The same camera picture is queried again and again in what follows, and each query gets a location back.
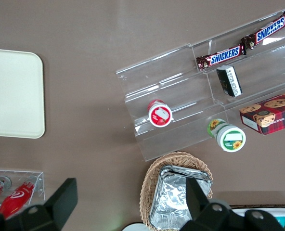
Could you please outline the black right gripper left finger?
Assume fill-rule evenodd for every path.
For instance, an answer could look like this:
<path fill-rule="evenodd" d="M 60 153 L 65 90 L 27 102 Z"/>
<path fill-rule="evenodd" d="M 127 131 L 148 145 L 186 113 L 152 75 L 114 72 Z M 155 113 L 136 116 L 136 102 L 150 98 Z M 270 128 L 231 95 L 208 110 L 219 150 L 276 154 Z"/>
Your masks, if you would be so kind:
<path fill-rule="evenodd" d="M 76 178 L 67 178 L 46 201 L 46 208 L 57 229 L 62 229 L 78 204 Z"/>

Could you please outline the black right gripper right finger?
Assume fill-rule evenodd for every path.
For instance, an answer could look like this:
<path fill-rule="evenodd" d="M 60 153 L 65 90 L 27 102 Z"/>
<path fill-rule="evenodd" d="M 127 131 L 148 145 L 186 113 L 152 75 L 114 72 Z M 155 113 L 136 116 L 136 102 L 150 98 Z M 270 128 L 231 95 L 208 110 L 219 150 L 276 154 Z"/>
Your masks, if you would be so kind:
<path fill-rule="evenodd" d="M 208 205 L 207 196 L 195 178 L 186 179 L 186 203 L 192 220 L 196 220 Z"/>

